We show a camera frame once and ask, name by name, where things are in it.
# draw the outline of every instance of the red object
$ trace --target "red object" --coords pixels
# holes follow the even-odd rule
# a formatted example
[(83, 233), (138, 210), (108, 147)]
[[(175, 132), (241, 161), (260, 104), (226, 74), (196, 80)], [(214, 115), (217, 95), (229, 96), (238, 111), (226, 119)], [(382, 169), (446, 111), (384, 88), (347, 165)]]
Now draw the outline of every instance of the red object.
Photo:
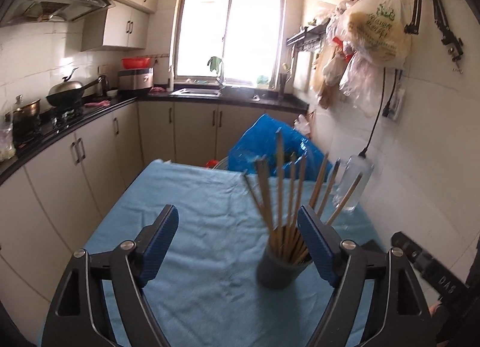
[(218, 160), (209, 160), (208, 163), (205, 165), (207, 168), (213, 168), (218, 164)]
[(125, 58), (122, 59), (123, 68), (147, 68), (152, 58)]

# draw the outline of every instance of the pink cloth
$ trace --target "pink cloth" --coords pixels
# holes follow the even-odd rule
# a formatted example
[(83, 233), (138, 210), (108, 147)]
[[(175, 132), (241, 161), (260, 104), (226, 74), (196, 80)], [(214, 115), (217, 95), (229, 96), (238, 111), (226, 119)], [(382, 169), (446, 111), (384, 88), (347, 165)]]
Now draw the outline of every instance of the pink cloth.
[(85, 106), (88, 108), (102, 108), (104, 106), (110, 106), (110, 101), (105, 99), (104, 101), (101, 101), (101, 102), (86, 103)]

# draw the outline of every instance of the bottle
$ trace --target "bottle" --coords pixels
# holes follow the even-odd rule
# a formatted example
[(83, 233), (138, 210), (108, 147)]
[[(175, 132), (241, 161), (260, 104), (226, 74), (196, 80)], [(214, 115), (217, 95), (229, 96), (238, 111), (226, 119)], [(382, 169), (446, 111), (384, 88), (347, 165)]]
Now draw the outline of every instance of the bottle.
[(343, 207), (346, 212), (353, 212), (359, 203), (360, 197), (367, 186), (371, 173), (374, 170), (373, 163), (368, 158), (362, 156), (352, 155), (346, 163), (345, 172), (337, 187), (337, 192), (333, 197), (333, 205), (336, 208), (342, 201), (345, 194), (349, 191), (352, 183), (355, 181), (359, 173), (362, 173), (362, 178), (350, 196), (348, 202)]
[(174, 88), (175, 73), (173, 72), (173, 65), (169, 66), (169, 87), (166, 88), (168, 92), (172, 92)]

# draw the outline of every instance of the plastic bottle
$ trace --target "plastic bottle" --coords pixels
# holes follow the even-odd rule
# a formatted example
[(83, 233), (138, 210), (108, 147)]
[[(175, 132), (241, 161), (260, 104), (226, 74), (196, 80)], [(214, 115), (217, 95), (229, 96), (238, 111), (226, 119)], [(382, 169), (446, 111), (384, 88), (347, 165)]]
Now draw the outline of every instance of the plastic bottle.
[(333, 197), (333, 205), (335, 208), (340, 204), (345, 194), (349, 191), (354, 180), (359, 173), (362, 173), (362, 178), (349, 198), (343, 210), (346, 212), (353, 212), (355, 207), (359, 203), (360, 197), (367, 186), (367, 182), (370, 179), (371, 173), (374, 170), (373, 163), (368, 158), (362, 158), (358, 155), (350, 156), (349, 161), (346, 163), (345, 172), (337, 187), (337, 192)]

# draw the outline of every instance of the power cord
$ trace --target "power cord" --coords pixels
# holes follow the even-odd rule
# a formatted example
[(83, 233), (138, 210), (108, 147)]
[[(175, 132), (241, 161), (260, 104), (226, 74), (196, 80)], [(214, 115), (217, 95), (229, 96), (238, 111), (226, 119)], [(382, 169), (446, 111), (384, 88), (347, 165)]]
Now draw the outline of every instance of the power cord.
[[(382, 111), (383, 96), (385, 95), (385, 78), (386, 78), (386, 68), (383, 69), (382, 99), (380, 101), (380, 107), (378, 108), (377, 117), (375, 118), (375, 122), (373, 124), (373, 127), (371, 128), (370, 137), (368, 138), (367, 145), (361, 151), (361, 153), (358, 154), (358, 156), (360, 156), (361, 158), (364, 158), (364, 159), (367, 157), (367, 155), (366, 155), (367, 154), (367, 149), (370, 146), (371, 138), (374, 136), (375, 127), (377, 126), (378, 118), (380, 117), (380, 112)], [(397, 70), (395, 70), (395, 80), (396, 79), (397, 79)]]
[[(395, 87), (397, 86), (397, 75), (398, 75), (398, 70), (397, 68), (395, 68), (395, 78), (393, 80), (393, 88), (392, 88), (392, 92), (390, 93), (390, 97), (388, 98), (388, 101), (385, 107), (383, 108), (383, 112), (382, 112), (383, 117), (388, 117), (388, 115), (390, 114), (390, 104), (392, 103), (393, 94), (395, 93)], [(398, 78), (399, 81), (401, 77), (402, 77), (402, 70), (400, 70), (400, 77)]]

